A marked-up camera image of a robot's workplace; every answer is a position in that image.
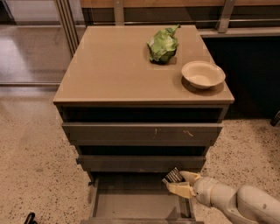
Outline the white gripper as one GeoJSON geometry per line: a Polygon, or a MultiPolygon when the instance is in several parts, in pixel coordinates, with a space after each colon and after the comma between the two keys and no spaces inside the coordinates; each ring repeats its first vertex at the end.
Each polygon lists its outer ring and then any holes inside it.
{"type": "Polygon", "coordinates": [[[179,174],[183,177],[183,181],[180,183],[168,183],[168,191],[186,199],[196,195],[196,200],[200,204],[211,207],[211,192],[219,181],[209,177],[202,178],[196,172],[180,171],[179,174]]]}

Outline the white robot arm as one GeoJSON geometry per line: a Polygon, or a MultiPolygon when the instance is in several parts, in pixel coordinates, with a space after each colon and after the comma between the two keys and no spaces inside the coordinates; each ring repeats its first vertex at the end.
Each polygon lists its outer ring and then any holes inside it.
{"type": "Polygon", "coordinates": [[[215,207],[233,224],[280,224],[280,201],[251,185],[234,189],[215,178],[177,168],[163,182],[170,193],[215,207]]]}

